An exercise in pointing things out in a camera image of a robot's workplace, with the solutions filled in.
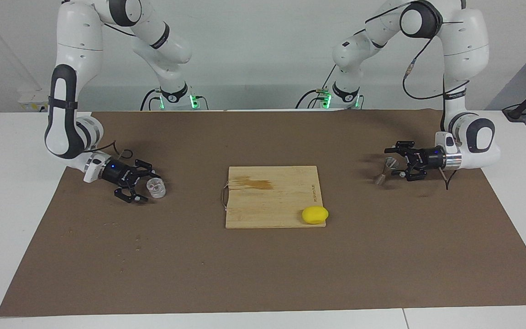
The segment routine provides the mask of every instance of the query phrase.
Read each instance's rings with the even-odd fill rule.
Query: power outlet
[[[48,92],[36,91],[25,92],[17,101],[26,112],[47,112],[48,111]]]

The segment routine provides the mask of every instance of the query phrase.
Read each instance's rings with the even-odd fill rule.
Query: lemon
[[[326,221],[326,218],[328,218],[328,210],[320,206],[308,207],[301,212],[301,218],[306,223],[317,225]]]

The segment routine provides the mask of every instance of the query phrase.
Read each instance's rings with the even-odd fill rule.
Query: white table
[[[484,174],[526,244],[526,127],[500,112],[479,113],[495,122],[503,150]],[[0,113],[0,304],[64,171],[43,145],[46,123],[46,114]],[[0,328],[9,327],[520,329],[526,306],[0,318]]]

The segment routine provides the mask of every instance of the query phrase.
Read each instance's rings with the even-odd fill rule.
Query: brown paper
[[[423,111],[95,114],[168,194],[132,205],[67,169],[2,316],[526,305],[526,247],[480,170],[374,185]],[[315,165],[323,229],[225,229],[229,166]]]

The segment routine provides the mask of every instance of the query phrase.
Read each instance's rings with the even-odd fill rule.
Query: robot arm
[[[465,106],[466,84],[489,60],[488,32],[482,13],[466,8],[465,0],[389,0],[365,25],[365,30],[344,40],[332,52],[340,69],[332,85],[331,106],[354,106],[359,97],[361,63],[377,54],[400,31],[411,38],[437,36],[444,49],[444,118],[442,132],[436,134],[436,148],[425,150],[442,148],[444,156],[437,167],[444,170],[480,168],[497,162],[500,149],[494,143],[494,124],[468,112]],[[415,60],[403,78],[404,86],[413,65]]]
[[[190,48],[186,41],[170,32],[148,0],[65,0],[58,11],[57,60],[44,140],[53,155],[67,166],[85,173],[84,181],[90,183],[102,178],[119,186],[115,191],[119,198],[128,202],[146,200],[136,194],[134,188],[140,177],[158,177],[152,165],[136,160],[135,166],[127,166],[96,150],[104,133],[102,125],[93,117],[77,117],[82,88],[100,72],[104,23],[131,27],[137,36],[136,52],[140,48],[152,50],[144,54],[151,53],[154,62],[158,63],[152,68],[164,68],[156,70],[162,78],[163,92],[175,94],[184,89],[186,83],[179,71],[166,74],[167,65],[162,64],[187,63]],[[129,190],[129,195],[123,194],[124,189]]]

